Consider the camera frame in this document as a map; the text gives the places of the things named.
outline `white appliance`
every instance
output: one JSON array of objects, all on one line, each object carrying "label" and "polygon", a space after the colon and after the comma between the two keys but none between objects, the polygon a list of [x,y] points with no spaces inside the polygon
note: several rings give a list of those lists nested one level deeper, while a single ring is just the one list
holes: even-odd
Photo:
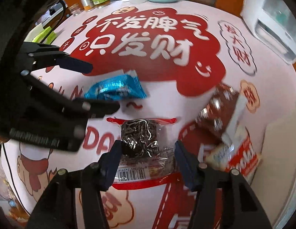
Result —
[{"label": "white appliance", "polygon": [[241,16],[254,37],[287,64],[296,62],[296,19],[283,0],[244,0]]},{"label": "white appliance", "polygon": [[263,161],[251,188],[274,229],[282,229],[296,210],[296,107],[266,128]]}]

